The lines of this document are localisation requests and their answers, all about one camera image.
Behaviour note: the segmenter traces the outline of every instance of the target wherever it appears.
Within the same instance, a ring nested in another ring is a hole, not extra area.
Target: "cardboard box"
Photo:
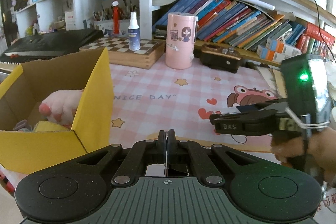
[[[288,56],[275,52],[275,51],[271,51],[269,49],[267,49],[266,47],[263,47],[261,45],[258,46],[257,49],[257,55],[260,58],[266,59],[266,60],[270,60],[270,61],[274,61],[274,62],[278,62],[281,63],[283,60],[289,58]]]
[[[38,107],[52,92],[84,88],[71,130],[43,122],[38,132],[11,131],[44,120]],[[19,65],[0,84],[0,164],[30,174],[107,146],[113,98],[106,49]]]
[[[301,51],[298,48],[270,38],[267,39],[266,48],[271,51],[284,54],[288,57],[293,57],[301,54]]]

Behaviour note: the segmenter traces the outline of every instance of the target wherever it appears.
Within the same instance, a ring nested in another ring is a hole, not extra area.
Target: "cartoon girl sticker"
[[[189,42],[190,36],[191,36],[191,28],[190,27],[184,27],[182,29],[181,36],[183,37],[183,42]]]

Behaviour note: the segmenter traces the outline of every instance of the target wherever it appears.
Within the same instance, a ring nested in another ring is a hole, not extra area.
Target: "desk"
[[[243,151],[269,152],[271,136],[217,135],[208,119],[228,106],[275,99],[258,71],[212,70],[198,58],[189,69],[174,70],[164,64],[164,58],[150,70],[110,65],[115,93],[110,143],[127,148],[156,138],[159,130],[174,129],[179,138],[204,146],[222,143]]]

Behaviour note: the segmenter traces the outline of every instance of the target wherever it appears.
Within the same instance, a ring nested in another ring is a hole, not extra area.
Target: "white bottle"
[[[140,27],[137,20],[137,12],[131,12],[131,20],[128,27],[129,49],[137,51],[140,49]]]

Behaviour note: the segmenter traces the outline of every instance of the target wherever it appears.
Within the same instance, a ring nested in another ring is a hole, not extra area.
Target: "human hand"
[[[276,158],[289,167],[286,158],[304,154],[302,137],[278,145],[272,140],[271,146],[271,152]],[[325,170],[324,180],[332,183],[336,175],[336,131],[328,127],[322,132],[314,133],[309,141],[307,153],[311,154],[316,163]]]

